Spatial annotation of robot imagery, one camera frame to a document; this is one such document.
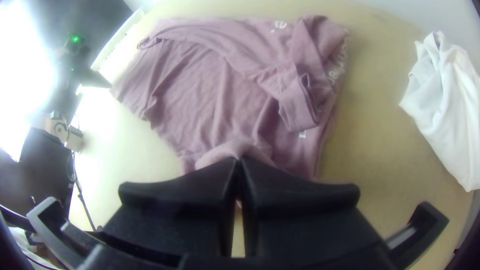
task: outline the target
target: white light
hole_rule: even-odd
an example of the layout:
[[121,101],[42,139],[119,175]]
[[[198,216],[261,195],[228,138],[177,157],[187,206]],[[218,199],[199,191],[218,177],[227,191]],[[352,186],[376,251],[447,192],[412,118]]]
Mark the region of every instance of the white light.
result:
[[0,148],[18,161],[27,116],[46,102],[55,71],[20,1],[0,9],[0,37]]

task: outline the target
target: beige table surface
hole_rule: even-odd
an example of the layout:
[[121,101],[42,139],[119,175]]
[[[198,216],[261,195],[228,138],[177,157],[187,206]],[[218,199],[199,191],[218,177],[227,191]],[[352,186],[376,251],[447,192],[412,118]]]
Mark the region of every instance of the beige table surface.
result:
[[[165,0],[128,36],[129,53],[100,71],[114,80],[135,52],[136,42],[159,18],[256,16],[292,21],[302,14],[326,15],[351,34],[336,128],[321,153],[318,181],[357,184],[358,208],[383,237],[404,226],[417,204],[432,203],[450,223],[412,269],[442,269],[464,227],[473,194],[445,170],[412,119],[398,107],[416,60],[414,41],[427,33],[390,14],[343,0]],[[76,169],[98,226],[121,205],[117,195],[121,183],[168,180],[180,175],[180,166],[149,124],[132,116],[108,91],[84,92],[77,114],[87,146],[76,158]],[[69,218],[81,229],[90,229],[76,197]],[[241,224],[238,213],[234,256],[244,254]]]

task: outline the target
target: cable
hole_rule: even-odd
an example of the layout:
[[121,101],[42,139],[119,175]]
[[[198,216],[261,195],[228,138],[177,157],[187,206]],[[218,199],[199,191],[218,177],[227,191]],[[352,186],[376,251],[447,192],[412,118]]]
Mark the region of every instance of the cable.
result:
[[[72,174],[70,175],[70,170],[68,169],[69,167],[69,161],[71,160],[71,166],[72,166]],[[88,222],[90,222],[91,229],[95,232],[95,225],[92,220],[92,217],[90,216],[89,210],[87,208],[87,204],[85,203],[84,200],[84,195],[82,194],[82,186],[80,185],[79,178],[77,177],[77,170],[75,170],[75,152],[72,151],[71,155],[67,158],[67,171],[66,173],[68,174],[68,178],[74,182],[76,187],[78,188],[78,199],[80,200],[81,204],[83,205],[83,209],[85,210],[86,217],[88,218]]]
[[30,261],[32,261],[33,263],[35,263],[35,264],[37,264],[37,265],[39,265],[39,266],[41,266],[41,267],[43,267],[43,268],[45,268],[45,269],[60,270],[59,268],[52,268],[52,267],[50,267],[50,266],[46,266],[46,265],[44,265],[44,264],[41,264],[41,263],[39,263],[38,261],[30,258],[30,257],[27,256],[27,255],[25,255],[25,257],[26,257],[27,259],[29,259]]

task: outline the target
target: fabric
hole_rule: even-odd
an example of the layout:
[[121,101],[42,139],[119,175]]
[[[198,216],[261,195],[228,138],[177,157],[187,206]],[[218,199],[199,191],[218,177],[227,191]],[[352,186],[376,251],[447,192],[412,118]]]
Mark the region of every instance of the fabric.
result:
[[418,61],[400,106],[445,168],[469,192],[480,188],[480,79],[467,52],[442,32],[416,42]]
[[347,35],[323,16],[163,19],[111,93],[150,121],[185,173],[249,155],[311,179]]

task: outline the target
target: pink t-shirt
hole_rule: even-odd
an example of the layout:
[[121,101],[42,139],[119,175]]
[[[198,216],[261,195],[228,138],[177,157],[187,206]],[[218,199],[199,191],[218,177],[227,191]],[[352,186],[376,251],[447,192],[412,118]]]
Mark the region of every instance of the pink t-shirt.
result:
[[185,173],[249,155],[312,179],[345,72],[347,34],[314,15],[295,23],[163,19],[111,93],[150,121]]

